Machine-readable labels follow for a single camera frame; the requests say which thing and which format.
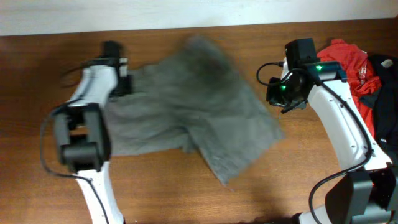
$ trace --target red cloth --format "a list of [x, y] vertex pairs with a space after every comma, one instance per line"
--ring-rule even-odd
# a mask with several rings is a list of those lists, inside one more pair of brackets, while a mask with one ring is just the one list
[[357, 45], [347, 44], [342, 39], [334, 39], [329, 47], [318, 53], [318, 58], [322, 62], [336, 60], [341, 64], [347, 74], [355, 105], [374, 137], [372, 109], [359, 101], [361, 96], [373, 94], [381, 87], [380, 79], [375, 76], [367, 53]]

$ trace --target blurry gray fabric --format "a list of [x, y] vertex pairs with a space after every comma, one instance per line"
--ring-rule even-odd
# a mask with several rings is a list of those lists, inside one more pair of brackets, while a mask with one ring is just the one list
[[250, 86], [204, 37], [158, 65], [131, 70], [134, 93], [104, 110], [114, 156], [198, 149], [222, 184], [283, 134]]

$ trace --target wood grain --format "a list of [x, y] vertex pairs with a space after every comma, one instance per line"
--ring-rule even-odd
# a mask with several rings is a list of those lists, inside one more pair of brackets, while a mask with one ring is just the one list
[[[91, 222], [75, 181], [47, 176], [39, 166], [40, 122], [73, 92], [60, 88], [62, 71], [99, 55], [103, 40], [123, 43], [129, 67], [138, 68], [162, 60], [197, 33], [229, 53], [264, 103], [266, 88], [254, 73], [261, 64], [282, 59], [291, 40], [313, 37], [320, 50], [330, 39], [342, 38], [367, 52], [398, 53], [396, 19], [0, 37], [0, 223]], [[270, 68], [263, 78], [278, 75]], [[311, 108], [280, 115], [280, 108], [267, 107], [287, 139], [227, 187], [199, 154], [174, 149], [112, 158], [113, 188], [127, 223], [237, 223], [308, 210], [313, 185], [338, 171], [333, 149]], [[47, 159], [63, 170], [54, 151], [49, 130]], [[332, 185], [319, 190], [316, 204]]]

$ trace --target brown wooden surface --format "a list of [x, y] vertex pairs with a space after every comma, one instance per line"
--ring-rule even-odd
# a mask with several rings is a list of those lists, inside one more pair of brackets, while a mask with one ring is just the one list
[[[0, 37], [0, 223], [91, 222], [76, 182], [40, 168], [38, 135], [45, 114], [73, 92], [60, 88], [59, 74], [96, 57], [102, 40], [123, 43], [129, 68], [138, 68], [170, 55], [188, 36], [205, 34], [230, 54], [265, 101], [266, 88], [256, 83], [255, 71], [282, 59], [289, 41], [313, 37], [320, 50], [338, 37], [367, 52], [397, 55], [397, 25], [383, 19]], [[270, 68], [263, 78], [279, 75]], [[227, 187], [199, 154], [174, 149], [114, 157], [111, 179], [127, 223], [236, 223], [308, 210], [313, 185], [338, 171], [333, 149], [312, 109], [280, 116], [280, 108], [267, 107], [279, 117], [287, 139]], [[54, 152], [49, 129], [45, 153], [57, 166]], [[316, 204], [330, 186], [319, 190]]]

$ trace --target green light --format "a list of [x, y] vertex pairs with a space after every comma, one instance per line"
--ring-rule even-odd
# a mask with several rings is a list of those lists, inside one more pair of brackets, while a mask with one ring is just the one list
[[315, 66], [315, 68], [317, 68], [317, 70], [320, 71], [323, 68], [323, 66], [317, 65], [317, 66]]

